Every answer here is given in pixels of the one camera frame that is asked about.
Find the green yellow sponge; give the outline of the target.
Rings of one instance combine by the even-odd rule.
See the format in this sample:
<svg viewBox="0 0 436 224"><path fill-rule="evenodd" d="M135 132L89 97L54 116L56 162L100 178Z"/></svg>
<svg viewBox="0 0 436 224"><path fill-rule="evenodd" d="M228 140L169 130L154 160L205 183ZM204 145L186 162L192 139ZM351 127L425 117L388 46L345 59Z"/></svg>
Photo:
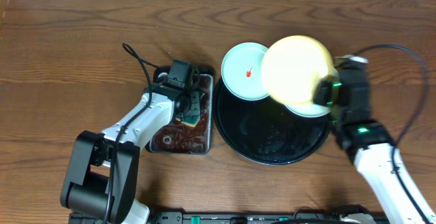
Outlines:
<svg viewBox="0 0 436 224"><path fill-rule="evenodd" d="M204 96L202 91L192 91L189 94L189 107L184 111L176 115L176 120L182 124L195 127L200 121L202 113L201 100Z"/></svg>

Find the light green plate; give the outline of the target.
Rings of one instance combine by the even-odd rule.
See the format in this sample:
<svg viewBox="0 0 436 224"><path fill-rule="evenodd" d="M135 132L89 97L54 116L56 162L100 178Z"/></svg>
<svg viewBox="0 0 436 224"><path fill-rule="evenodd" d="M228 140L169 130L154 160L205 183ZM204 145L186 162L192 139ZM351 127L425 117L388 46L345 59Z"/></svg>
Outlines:
<svg viewBox="0 0 436 224"><path fill-rule="evenodd" d="M331 112L331 109L327 106L321 106L313 103L290 105L285 104L285 107L292 113L305 118L317 118L325 116Z"/></svg>

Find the yellow plate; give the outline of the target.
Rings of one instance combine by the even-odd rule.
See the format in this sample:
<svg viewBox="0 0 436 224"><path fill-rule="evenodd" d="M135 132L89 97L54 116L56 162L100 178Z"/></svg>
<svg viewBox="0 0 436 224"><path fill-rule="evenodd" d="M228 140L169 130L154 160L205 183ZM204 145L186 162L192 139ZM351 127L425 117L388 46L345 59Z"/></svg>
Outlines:
<svg viewBox="0 0 436 224"><path fill-rule="evenodd" d="M333 73L327 48L312 37L293 35L275 42L261 63L262 86L279 103L313 101L318 84Z"/></svg>

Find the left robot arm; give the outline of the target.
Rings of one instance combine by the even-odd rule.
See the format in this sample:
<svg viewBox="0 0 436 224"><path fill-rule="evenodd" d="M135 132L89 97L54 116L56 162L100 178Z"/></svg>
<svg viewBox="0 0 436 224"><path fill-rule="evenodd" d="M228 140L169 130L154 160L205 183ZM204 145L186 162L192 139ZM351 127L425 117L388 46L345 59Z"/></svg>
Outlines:
<svg viewBox="0 0 436 224"><path fill-rule="evenodd" d="M102 223L146 223L149 208L135 199L141 150L163 127L201 115L199 84L153 83L119 122L74 142L61 190L62 207Z"/></svg>

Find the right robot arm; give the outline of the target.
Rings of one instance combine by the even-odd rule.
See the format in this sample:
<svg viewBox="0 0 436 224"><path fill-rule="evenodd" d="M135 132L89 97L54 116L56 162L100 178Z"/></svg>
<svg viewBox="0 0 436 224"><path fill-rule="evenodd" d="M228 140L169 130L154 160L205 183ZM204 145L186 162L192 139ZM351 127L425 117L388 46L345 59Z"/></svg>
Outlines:
<svg viewBox="0 0 436 224"><path fill-rule="evenodd" d="M372 117L365 71L341 70L315 84L313 102L330 108L333 133L367 181L390 223L434 223L435 213L417 188L387 129Z"/></svg>

